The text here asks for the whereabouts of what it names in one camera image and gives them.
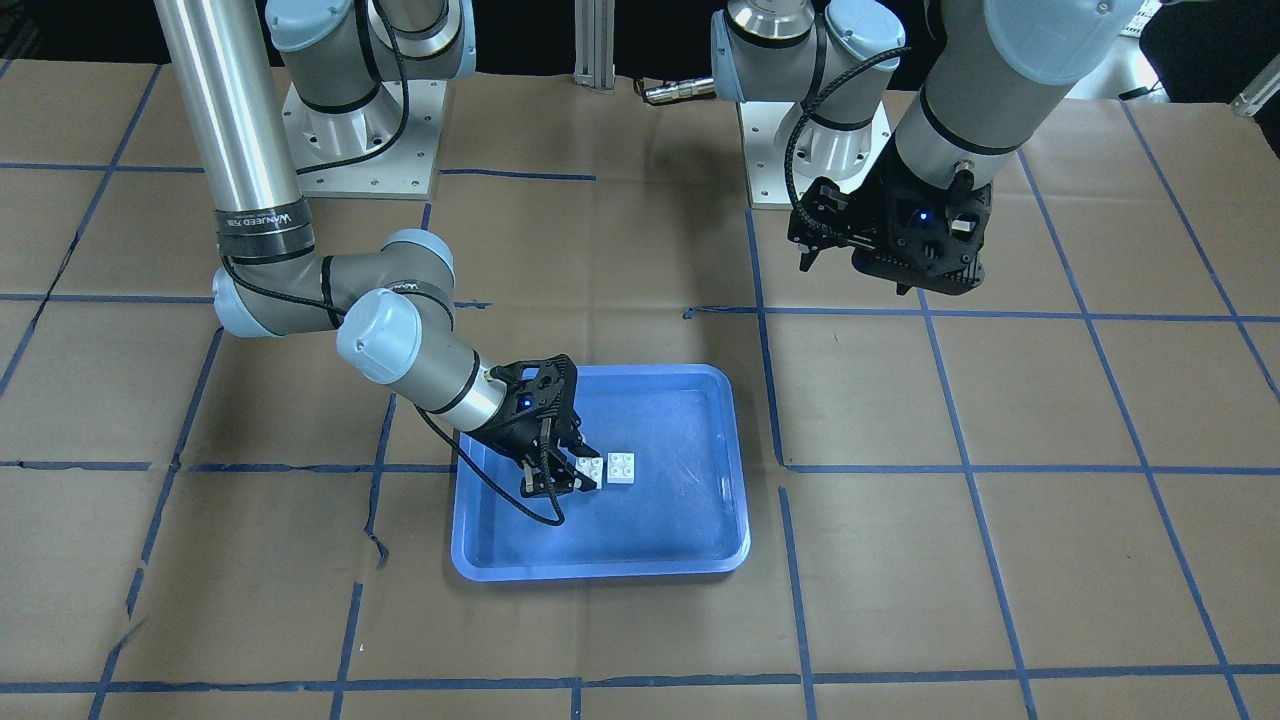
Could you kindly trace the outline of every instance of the white mounting plate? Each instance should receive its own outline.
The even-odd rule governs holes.
[[[741,122],[742,156],[746,160],[746,190],[750,193],[751,208],[756,210],[790,210],[787,184],[782,179],[782,150],[773,145],[778,126],[795,102],[740,102],[737,117]],[[861,169],[847,179],[840,181],[841,192],[852,192],[863,184],[867,173],[876,164],[876,158],[888,143],[888,115],[884,105],[876,108],[872,117],[872,147]],[[804,195],[813,178],[792,169],[796,181],[796,195]]]
[[[392,97],[401,99],[398,82],[383,83]],[[396,145],[372,160],[332,170],[298,176],[302,195],[307,197],[380,197],[389,200],[426,200],[435,178],[435,156],[440,147],[444,124],[444,97],[448,83],[443,79],[408,81],[408,124]],[[289,87],[282,114],[293,164],[298,168],[326,161],[311,147],[302,129],[302,100]]]

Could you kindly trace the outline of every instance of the black cable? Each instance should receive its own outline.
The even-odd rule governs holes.
[[[905,55],[911,50],[913,49],[910,46],[904,45],[902,47],[892,47],[883,53],[872,55],[865,61],[840,73],[840,76],[828,82],[818,92],[818,95],[813,97],[812,101],[805,102],[801,106],[803,110],[800,113],[800,119],[796,122],[796,127],[791,131],[791,137],[787,140],[787,149],[785,151],[785,155],[782,156],[782,179],[785,179],[787,184],[787,199],[791,201],[791,208],[795,209],[796,214],[800,215],[800,219],[804,220],[804,224],[809,225],[810,229],[820,232],[827,237],[837,237],[842,240],[858,240],[859,245],[865,243],[865,241],[860,238],[844,237],[840,231],[836,231],[831,225],[814,219],[814,217],[810,215],[809,211],[805,210],[803,205],[800,205],[800,196],[796,193],[796,181],[794,177],[791,177],[791,168],[795,164],[796,143],[800,141],[800,132],[804,129],[804,126],[808,124],[810,119],[813,119],[814,113],[818,111],[818,106],[822,105],[828,97],[831,97],[833,92],[844,87],[846,82],[874,68],[876,65],[883,63],[884,60],[891,60],[900,55]]]
[[[364,3],[356,3],[356,12],[362,12],[365,8]],[[408,127],[408,70],[404,69],[404,55],[399,49],[399,40],[396,38],[396,28],[392,27],[392,22],[387,19],[387,12],[383,10],[381,0],[374,0],[374,9],[378,10],[378,19],[383,22],[383,29],[387,31],[387,37],[392,44],[392,54],[396,55],[396,72],[399,73],[401,79],[401,122],[392,133],[387,142],[380,146],[365,152],[364,155],[356,155],[355,158],[347,158],[344,160],[334,160],[332,163],[320,163],[319,165],[307,165],[306,168],[300,168],[298,174],[316,173],[320,170],[332,170],[334,168],[346,168],[347,165],[355,165],[356,163],[364,163],[365,160],[372,160],[374,158],[381,155],[390,150],[392,145],[404,135],[404,128]]]
[[[498,493],[499,497],[502,497],[503,500],[506,500],[507,502],[509,502],[511,505],[513,505],[516,507],[516,510],[520,510],[521,512],[524,512],[525,515],[527,515],[531,520],[536,520],[536,521],[539,521],[539,523],[541,523],[544,525],[550,525],[553,528],[558,528],[558,527],[561,527],[561,525],[564,524],[564,511],[561,510],[559,501],[556,498],[556,488],[553,487],[552,477],[550,477],[550,473],[548,471],[549,470],[549,466],[548,466],[549,464],[547,461],[547,447],[545,447],[545,445],[543,446],[543,450],[541,450],[541,462],[540,464],[541,464],[543,473],[547,474],[547,492],[548,492],[548,496],[550,497],[550,501],[552,501],[552,509],[556,510],[556,519],[544,518],[544,516],[534,512],[532,510],[530,510],[529,507],[526,507],[522,502],[520,502],[518,500],[516,500],[515,497],[512,497],[507,491],[502,489],[502,487],[498,486],[498,483],[493,482],[493,478],[490,478],[484,470],[480,469],[479,465],[476,465],[476,461],[472,460],[471,456],[467,455],[466,451],[462,450],[462,446],[458,445],[458,442],[456,439],[453,439],[452,437],[449,437],[448,433],[445,433],[444,430],[442,430],[440,427],[436,425],[434,420],[431,420],[431,416],[426,414],[426,410],[422,410],[417,405],[413,405],[413,409],[417,410],[417,414],[421,415],[424,420],[426,420],[428,427],[431,428],[435,432],[435,434],[440,436],[440,439],[443,439],[449,447],[452,447],[453,451],[458,454],[458,457],[461,457],[463,462],[466,462],[467,465],[471,466],[471,469],[475,471],[476,475],[480,475],[480,479],[484,480],[484,484],[489,486],[489,489],[492,489],[493,492]]]
[[[261,295],[264,297],[270,297],[273,300],[283,300],[285,302],[293,302],[294,305],[306,305],[308,307],[319,307],[319,309],[321,309],[321,310],[324,310],[324,311],[326,311],[326,313],[332,314],[332,315],[337,315],[339,318],[343,318],[343,316],[347,315],[346,310],[343,310],[342,307],[338,307],[337,305],[329,304],[329,302],[323,302],[320,300],[311,300],[310,297],[298,297],[297,295],[288,295],[288,293],[284,293],[284,292],[276,292],[274,290],[268,290],[268,288],[265,288],[262,286],[253,284],[253,283],[246,281],[244,278],[239,277],[239,273],[236,272],[236,265],[232,264],[232,259],[229,256],[227,256],[227,255],[223,255],[223,269],[227,270],[227,274],[230,275],[232,281],[234,281],[236,284],[243,287],[244,290],[247,290],[250,292],[256,292],[256,293],[259,293],[259,295]]]

